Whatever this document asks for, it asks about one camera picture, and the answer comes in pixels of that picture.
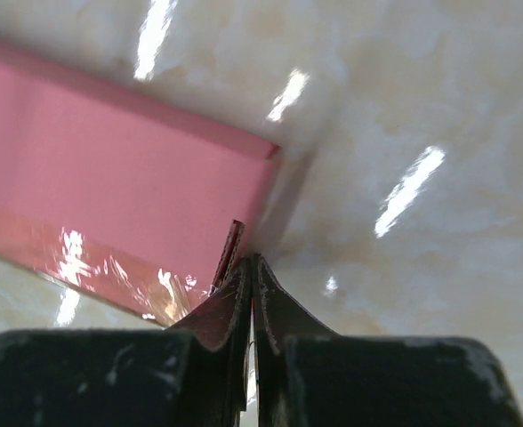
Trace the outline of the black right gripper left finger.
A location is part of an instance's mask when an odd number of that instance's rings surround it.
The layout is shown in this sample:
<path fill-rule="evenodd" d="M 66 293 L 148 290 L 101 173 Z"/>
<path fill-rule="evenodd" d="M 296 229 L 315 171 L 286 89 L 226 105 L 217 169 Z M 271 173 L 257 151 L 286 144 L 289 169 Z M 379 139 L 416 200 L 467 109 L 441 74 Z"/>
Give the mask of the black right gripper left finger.
<path fill-rule="evenodd" d="M 251 263 L 163 329 L 0 334 L 0 426 L 236 426 L 246 406 Z"/>

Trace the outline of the pink express box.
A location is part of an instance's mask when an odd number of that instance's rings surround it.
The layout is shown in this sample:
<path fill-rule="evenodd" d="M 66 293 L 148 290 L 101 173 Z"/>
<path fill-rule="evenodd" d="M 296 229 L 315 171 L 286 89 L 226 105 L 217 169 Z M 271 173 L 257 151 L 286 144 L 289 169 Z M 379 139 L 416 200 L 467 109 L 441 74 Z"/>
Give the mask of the pink express box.
<path fill-rule="evenodd" d="M 0 41 L 0 257 L 170 326 L 245 251 L 277 145 Z"/>

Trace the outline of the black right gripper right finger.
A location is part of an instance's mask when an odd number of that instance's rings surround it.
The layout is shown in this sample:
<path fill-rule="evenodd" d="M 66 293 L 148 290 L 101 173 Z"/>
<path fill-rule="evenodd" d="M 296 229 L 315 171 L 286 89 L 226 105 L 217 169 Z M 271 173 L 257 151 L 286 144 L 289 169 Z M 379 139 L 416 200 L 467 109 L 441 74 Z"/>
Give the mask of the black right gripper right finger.
<path fill-rule="evenodd" d="M 252 259 L 262 426 L 522 426 L 493 352 L 460 336 L 345 336 Z"/>

